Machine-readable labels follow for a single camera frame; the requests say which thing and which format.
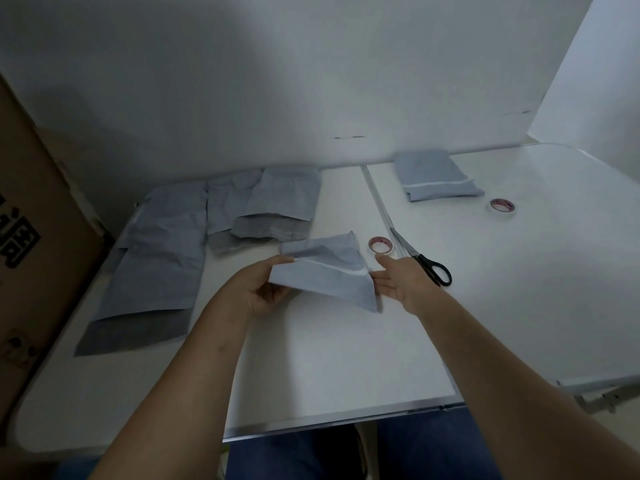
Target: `brown cardboard box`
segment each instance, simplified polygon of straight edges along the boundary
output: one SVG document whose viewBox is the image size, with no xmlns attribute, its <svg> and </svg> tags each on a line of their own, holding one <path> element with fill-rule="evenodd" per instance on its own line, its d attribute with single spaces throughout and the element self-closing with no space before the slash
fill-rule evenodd
<svg viewBox="0 0 640 480">
<path fill-rule="evenodd" d="M 32 121 L 0 78 L 0 418 L 105 252 Z"/>
</svg>

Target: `person's left hand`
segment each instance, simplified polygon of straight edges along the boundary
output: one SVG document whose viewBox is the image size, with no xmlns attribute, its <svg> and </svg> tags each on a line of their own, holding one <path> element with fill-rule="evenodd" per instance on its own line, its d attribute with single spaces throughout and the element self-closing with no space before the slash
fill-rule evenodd
<svg viewBox="0 0 640 480">
<path fill-rule="evenodd" d="M 293 262 L 289 256 L 273 256 L 242 268 L 212 298 L 219 304 L 240 306 L 249 316 L 270 311 L 291 288 L 268 282 L 271 268 L 276 264 Z"/>
</svg>

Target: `white wall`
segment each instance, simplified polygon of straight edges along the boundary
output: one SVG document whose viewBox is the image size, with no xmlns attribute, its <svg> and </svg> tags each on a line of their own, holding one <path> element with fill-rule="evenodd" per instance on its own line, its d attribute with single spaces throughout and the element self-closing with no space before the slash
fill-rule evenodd
<svg viewBox="0 0 640 480">
<path fill-rule="evenodd" d="M 590 1 L 0 0 L 0 71 L 117 232 L 176 180 L 518 144 Z"/>
<path fill-rule="evenodd" d="M 529 134 L 640 181 L 640 0 L 594 0 Z"/>
</svg>

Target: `person's left arm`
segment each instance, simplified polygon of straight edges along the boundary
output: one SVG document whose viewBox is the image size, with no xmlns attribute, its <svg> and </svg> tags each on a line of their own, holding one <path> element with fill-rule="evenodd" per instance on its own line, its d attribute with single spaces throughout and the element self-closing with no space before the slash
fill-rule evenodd
<svg viewBox="0 0 640 480">
<path fill-rule="evenodd" d="M 274 256 L 238 271 L 215 294 L 160 380 L 91 475 L 97 479 L 215 478 L 236 364 L 253 315 L 288 288 L 268 283 Z"/>
</svg>

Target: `roll of tape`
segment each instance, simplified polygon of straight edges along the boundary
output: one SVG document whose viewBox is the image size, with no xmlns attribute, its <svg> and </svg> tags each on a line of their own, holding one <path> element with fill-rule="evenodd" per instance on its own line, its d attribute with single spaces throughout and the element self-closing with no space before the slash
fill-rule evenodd
<svg viewBox="0 0 640 480">
<path fill-rule="evenodd" d="M 494 198 L 486 205 L 486 209 L 495 216 L 514 217 L 516 214 L 516 204 L 505 198 Z"/>
<path fill-rule="evenodd" d="M 375 254 L 391 254 L 394 250 L 393 242 L 389 241 L 386 237 L 377 235 L 369 240 L 369 250 Z"/>
</svg>

